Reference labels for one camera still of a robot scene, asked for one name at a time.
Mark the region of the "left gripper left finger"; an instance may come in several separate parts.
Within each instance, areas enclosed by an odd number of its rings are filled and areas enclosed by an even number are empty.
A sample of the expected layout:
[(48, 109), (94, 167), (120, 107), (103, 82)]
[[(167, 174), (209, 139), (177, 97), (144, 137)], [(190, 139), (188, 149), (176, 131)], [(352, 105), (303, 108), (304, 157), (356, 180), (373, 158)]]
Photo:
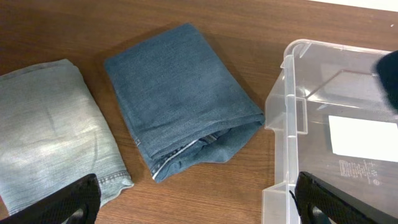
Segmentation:
[(74, 223), (96, 221), (101, 190), (95, 174), (88, 174), (33, 205), (1, 220), (1, 224)]

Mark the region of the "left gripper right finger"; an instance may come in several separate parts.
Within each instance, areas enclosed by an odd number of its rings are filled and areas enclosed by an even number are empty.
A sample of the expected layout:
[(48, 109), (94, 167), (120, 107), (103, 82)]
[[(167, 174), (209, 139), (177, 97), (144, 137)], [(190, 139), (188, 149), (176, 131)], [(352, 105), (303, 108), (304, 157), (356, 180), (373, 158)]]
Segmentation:
[(300, 172), (289, 192), (302, 223), (394, 224), (388, 215), (308, 172)]

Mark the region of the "blue cloth bundle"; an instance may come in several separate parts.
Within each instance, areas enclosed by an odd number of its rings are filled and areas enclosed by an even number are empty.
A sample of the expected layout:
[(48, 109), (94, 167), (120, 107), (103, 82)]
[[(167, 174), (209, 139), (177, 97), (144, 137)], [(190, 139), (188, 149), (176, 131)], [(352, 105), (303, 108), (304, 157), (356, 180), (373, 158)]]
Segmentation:
[(384, 97), (388, 101), (391, 108), (396, 112), (398, 109), (398, 51), (391, 52), (380, 58), (376, 65), (375, 71), (379, 75), (381, 86), (384, 90)]

